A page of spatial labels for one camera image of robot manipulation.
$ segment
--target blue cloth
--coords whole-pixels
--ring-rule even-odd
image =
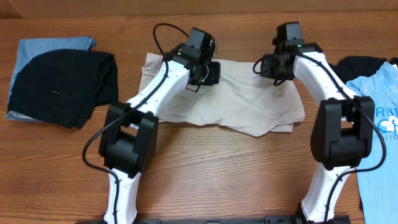
[[[12,94],[12,87],[14,86],[17,74],[32,60],[32,58],[49,51],[59,49],[89,50],[94,45],[95,40],[91,37],[60,37],[19,40],[17,62],[12,73],[8,100]],[[16,113],[15,111],[7,111],[6,118],[20,121],[37,121],[36,119]]]
[[[359,96],[370,96],[376,105],[374,123],[387,146],[384,164],[371,172],[358,173],[359,193],[366,224],[398,223],[398,70],[387,62],[371,77],[347,82]],[[382,155],[380,140],[373,132],[372,151],[359,169],[374,167]]]

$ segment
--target white cloth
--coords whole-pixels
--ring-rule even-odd
[[[275,87],[273,80],[252,72],[253,63],[214,61],[221,64],[219,84],[201,86],[197,93],[178,93],[160,115],[162,121],[218,124],[257,137],[268,131],[291,132],[294,122],[304,120],[303,104],[293,82]],[[139,91],[161,65],[160,55],[147,54]]]

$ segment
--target wooden table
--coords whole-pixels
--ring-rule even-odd
[[[82,130],[4,118],[19,39],[94,37],[93,50],[115,54],[119,97],[126,101],[137,94],[146,53],[158,52],[152,39],[158,22],[187,31],[202,28],[217,39],[218,58],[253,62],[273,51],[276,27],[289,21],[300,21],[305,40],[317,42],[332,63],[347,55],[397,56],[398,12],[0,20],[0,223],[95,220],[108,201],[108,176],[81,160],[84,144],[103,126],[107,106],[95,109]],[[176,30],[159,29],[164,49],[184,40]],[[170,220],[293,214],[315,167],[309,139],[318,109],[305,87],[295,84],[306,117],[292,133],[254,138],[221,126],[161,124],[154,160],[140,182],[140,216]],[[103,163],[98,141],[88,158]],[[355,175],[345,185],[336,212],[364,223]]]

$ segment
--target wood grain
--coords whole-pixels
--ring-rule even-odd
[[[7,93],[18,40],[90,35],[93,50],[115,54],[120,100],[134,96],[147,52],[157,53],[152,28],[171,22],[212,33],[218,58],[253,62],[273,51],[278,25],[300,21],[304,38],[316,41],[330,62],[347,55],[393,57],[398,51],[398,12],[317,12],[196,16],[4,19],[0,22],[0,223],[73,223],[94,220],[106,210],[108,177],[81,161],[86,141],[103,126],[107,106],[95,109],[82,130],[53,124],[7,121]],[[162,27],[159,41],[171,49],[184,41]],[[306,118],[292,133],[253,138],[221,126],[161,124],[155,158],[142,176],[137,207],[141,217],[233,218],[294,213],[315,167],[309,139],[317,106],[295,81]],[[88,152],[95,164],[98,141]],[[364,223],[356,176],[349,178],[336,211]]]
[[[245,12],[393,11],[396,0],[10,0],[23,17],[136,16]]]
[[[0,0],[0,18],[21,18],[21,15],[9,0]]]

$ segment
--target light blue t-shirt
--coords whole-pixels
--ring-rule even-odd
[[[374,123],[387,146],[383,165],[371,172],[358,173],[359,193],[366,224],[398,223],[398,70],[384,62],[371,77],[348,81],[348,88],[359,96],[370,96],[375,103]],[[380,140],[373,132],[372,151],[362,159],[359,169],[374,167],[381,160]]]

